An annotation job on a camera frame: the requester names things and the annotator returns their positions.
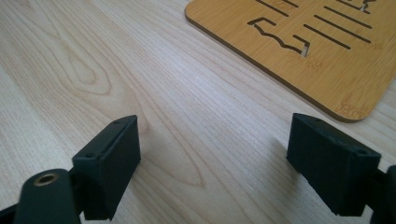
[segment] wooden table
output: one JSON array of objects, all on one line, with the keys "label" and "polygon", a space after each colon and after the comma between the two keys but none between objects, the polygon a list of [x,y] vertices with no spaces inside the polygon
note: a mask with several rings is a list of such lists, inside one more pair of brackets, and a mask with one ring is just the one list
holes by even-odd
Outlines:
[{"label": "wooden table", "polygon": [[[142,161],[112,223],[368,223],[337,217],[286,161],[291,115],[396,163],[396,83],[335,121],[186,22],[186,0],[0,1],[0,209],[136,114]],[[107,221],[90,222],[107,223]]]}]

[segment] screw hole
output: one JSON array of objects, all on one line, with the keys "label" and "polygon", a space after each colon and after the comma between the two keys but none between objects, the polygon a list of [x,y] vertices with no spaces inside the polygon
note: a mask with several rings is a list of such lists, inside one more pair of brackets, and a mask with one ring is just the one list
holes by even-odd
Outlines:
[{"label": "screw hole", "polygon": [[38,187],[42,187],[42,186],[46,186],[50,183],[53,183],[56,179],[58,179],[58,175],[57,174],[46,174],[46,175],[42,175],[40,177],[38,177],[35,180],[35,185]]}]

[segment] bamboo board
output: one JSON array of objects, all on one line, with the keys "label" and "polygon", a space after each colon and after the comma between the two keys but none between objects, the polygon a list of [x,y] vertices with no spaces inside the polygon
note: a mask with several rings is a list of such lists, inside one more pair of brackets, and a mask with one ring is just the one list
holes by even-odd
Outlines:
[{"label": "bamboo board", "polygon": [[186,18],[342,121],[396,73],[396,1],[193,0]]}]

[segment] mounting hole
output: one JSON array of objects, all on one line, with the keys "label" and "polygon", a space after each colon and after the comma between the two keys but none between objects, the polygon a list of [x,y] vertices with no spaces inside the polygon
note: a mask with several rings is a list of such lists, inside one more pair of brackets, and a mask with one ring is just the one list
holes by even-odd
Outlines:
[{"label": "mounting hole", "polygon": [[48,184],[51,184],[57,180],[59,176],[57,174],[46,174],[46,175],[41,175],[38,178],[35,179],[35,186],[38,187],[43,187]]},{"label": "mounting hole", "polygon": [[363,149],[358,149],[358,150],[356,150],[356,152],[361,154],[361,155],[367,155],[368,154],[368,151],[363,150]]},{"label": "mounting hole", "polygon": [[94,154],[93,152],[90,152],[90,153],[85,154],[85,157],[86,157],[86,158],[92,158],[92,157],[94,157],[94,156],[95,156],[95,154]]}]

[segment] wooden board edge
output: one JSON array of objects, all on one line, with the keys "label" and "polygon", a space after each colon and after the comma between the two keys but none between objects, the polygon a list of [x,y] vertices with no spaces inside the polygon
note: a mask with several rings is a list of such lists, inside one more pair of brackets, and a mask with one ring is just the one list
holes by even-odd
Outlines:
[{"label": "wooden board edge", "polygon": [[234,47],[233,45],[231,45],[230,43],[228,43],[227,41],[221,39],[219,36],[215,35],[214,33],[210,32],[209,30],[207,30],[204,26],[202,26],[201,24],[199,24],[198,22],[194,21],[192,18],[189,17],[188,14],[188,7],[189,7],[190,3],[187,4],[185,10],[184,10],[184,15],[186,20],[192,24],[193,26],[197,27],[198,29],[200,29],[201,31],[203,31],[205,34],[209,35],[210,37],[214,38],[216,41],[220,42],[220,44],[224,45],[225,47],[227,47],[228,49],[232,50],[233,52],[237,53],[239,56],[241,56],[242,58],[244,58],[245,60],[247,60],[248,62],[252,63],[253,65],[255,65],[256,67],[258,67],[259,69],[261,69],[264,73],[268,74],[269,76],[273,77],[275,80],[277,80],[278,82],[282,83],[284,86],[286,86],[287,88],[289,88],[290,90],[296,92],[298,95],[300,95],[301,97],[303,97],[306,101],[308,101],[310,104],[314,105],[316,108],[320,109],[321,111],[325,112],[326,114],[328,114],[329,116],[331,116],[334,119],[337,119],[339,121],[345,122],[345,123],[355,123],[358,121],[361,121],[365,118],[367,118],[372,111],[374,110],[374,107],[371,108],[371,110],[369,111],[369,113],[367,113],[364,116],[361,117],[357,117],[357,118],[349,118],[349,117],[345,117],[343,115],[337,114],[334,111],[330,110],[330,108],[326,107],[325,105],[319,103],[317,100],[315,100],[314,98],[312,98],[311,96],[309,96],[308,94],[306,94],[305,92],[299,90],[298,88],[296,88],[295,86],[293,86],[292,84],[290,84],[287,80],[285,80],[284,78],[276,75],[275,73],[273,73],[271,70],[269,70],[267,67],[265,67],[264,65],[256,62],[255,60],[253,60],[252,58],[250,58],[249,56],[247,56],[244,52],[242,52],[240,49],[237,49],[236,47]]}]

